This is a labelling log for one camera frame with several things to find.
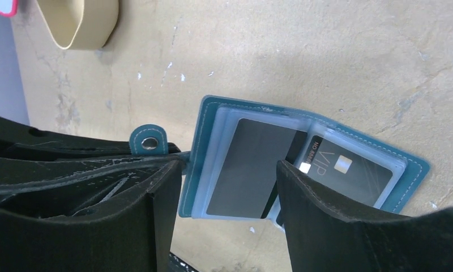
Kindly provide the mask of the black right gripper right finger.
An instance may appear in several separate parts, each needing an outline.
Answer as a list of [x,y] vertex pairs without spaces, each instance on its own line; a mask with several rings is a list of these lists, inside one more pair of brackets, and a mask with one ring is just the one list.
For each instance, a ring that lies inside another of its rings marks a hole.
[[285,160],[276,175],[293,271],[453,271],[453,207],[404,216],[354,201]]

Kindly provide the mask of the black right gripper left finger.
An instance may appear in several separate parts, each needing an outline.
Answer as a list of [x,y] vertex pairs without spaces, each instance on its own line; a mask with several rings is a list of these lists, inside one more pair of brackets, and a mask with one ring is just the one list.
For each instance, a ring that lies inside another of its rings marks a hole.
[[0,209],[0,271],[168,271],[181,176],[168,162],[74,216]]

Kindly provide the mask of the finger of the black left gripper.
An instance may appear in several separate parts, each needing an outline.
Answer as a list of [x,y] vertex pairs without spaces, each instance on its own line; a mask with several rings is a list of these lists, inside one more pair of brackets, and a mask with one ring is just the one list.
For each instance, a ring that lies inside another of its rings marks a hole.
[[174,143],[154,155],[128,142],[43,131],[0,117],[0,207],[19,195],[77,184],[122,170],[188,161]]

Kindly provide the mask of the black credit card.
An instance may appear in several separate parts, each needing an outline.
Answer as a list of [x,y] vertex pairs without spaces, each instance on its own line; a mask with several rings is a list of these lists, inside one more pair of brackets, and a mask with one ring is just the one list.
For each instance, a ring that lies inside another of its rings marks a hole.
[[379,209],[405,164],[369,146],[325,134],[312,136],[298,168],[334,191]]
[[239,119],[206,214],[264,219],[276,198],[276,163],[298,157],[308,125],[295,119],[272,124]]

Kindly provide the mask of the blue card holder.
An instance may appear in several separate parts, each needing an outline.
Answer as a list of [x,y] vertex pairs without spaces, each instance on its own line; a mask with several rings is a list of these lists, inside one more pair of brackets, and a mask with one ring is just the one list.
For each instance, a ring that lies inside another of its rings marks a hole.
[[269,219],[279,228],[299,212],[295,187],[277,163],[308,177],[314,199],[340,212],[398,214],[430,164],[323,115],[220,96],[200,105],[178,214],[218,220]]

